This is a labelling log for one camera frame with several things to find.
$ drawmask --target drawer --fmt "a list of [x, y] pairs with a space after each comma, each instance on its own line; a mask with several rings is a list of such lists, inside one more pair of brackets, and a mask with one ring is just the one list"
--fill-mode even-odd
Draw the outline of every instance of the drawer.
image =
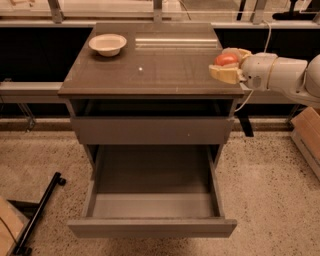
[[229, 237], [213, 158], [218, 146], [99, 146], [78, 237]]
[[233, 122], [226, 117], [71, 118], [82, 144], [223, 144]]

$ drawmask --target speckled floor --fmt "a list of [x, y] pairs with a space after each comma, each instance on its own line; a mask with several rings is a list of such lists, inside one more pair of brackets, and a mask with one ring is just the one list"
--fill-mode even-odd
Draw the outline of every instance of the speckled floor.
[[0, 120], [0, 194], [39, 201], [51, 177], [56, 187], [30, 237], [32, 255], [320, 255], [320, 182], [283, 123], [253, 123], [255, 137], [238, 125], [217, 169], [226, 218], [238, 226], [228, 239], [78, 239], [68, 229], [79, 218], [91, 166], [69, 123]]

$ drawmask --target white bowl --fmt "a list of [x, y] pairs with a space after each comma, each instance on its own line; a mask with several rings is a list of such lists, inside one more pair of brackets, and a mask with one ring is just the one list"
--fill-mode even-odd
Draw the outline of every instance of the white bowl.
[[89, 47], [96, 50], [105, 57], [115, 56], [127, 43], [123, 36], [115, 34], [104, 34], [96, 36], [89, 41]]

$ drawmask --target metal pole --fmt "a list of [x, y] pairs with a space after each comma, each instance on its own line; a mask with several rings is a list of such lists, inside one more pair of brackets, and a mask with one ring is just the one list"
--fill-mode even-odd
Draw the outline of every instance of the metal pole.
[[153, 21], [162, 22], [162, 0], [153, 0]]
[[48, 0], [52, 20], [54, 23], [61, 23], [64, 20], [64, 15], [60, 8], [59, 0]]
[[239, 7], [239, 12], [238, 12], [238, 15], [237, 15], [237, 20], [241, 20], [244, 7], [246, 6], [246, 1], [247, 0], [241, 0], [240, 7]]
[[254, 13], [252, 14], [250, 21], [254, 24], [260, 24], [263, 20], [264, 8], [266, 7], [267, 0], [257, 0], [254, 7]]
[[27, 119], [27, 132], [31, 131], [36, 124], [35, 117], [26, 103], [18, 103], [20, 110]]
[[40, 218], [40, 215], [41, 215], [47, 201], [49, 200], [51, 193], [53, 192], [53, 189], [55, 188], [55, 186], [57, 184], [64, 185], [66, 183], [66, 180], [63, 178], [60, 178], [60, 176], [61, 176], [61, 173], [59, 173], [59, 172], [56, 172], [54, 174], [49, 186], [46, 189], [46, 192], [44, 193], [44, 195], [41, 198], [38, 209], [36, 210], [36, 212], [32, 216], [32, 219], [30, 219], [30, 221], [28, 222], [28, 225], [24, 229], [24, 231], [18, 241], [18, 244], [16, 245], [16, 247], [13, 250], [14, 255], [21, 255], [21, 254], [25, 255], [26, 251], [28, 253], [31, 251], [30, 248], [25, 247], [25, 244], [26, 244], [32, 230], [36, 226], [36, 223], [37, 223], [38, 219]]
[[320, 25], [320, 11], [317, 13], [317, 15], [313, 18], [312, 21]]

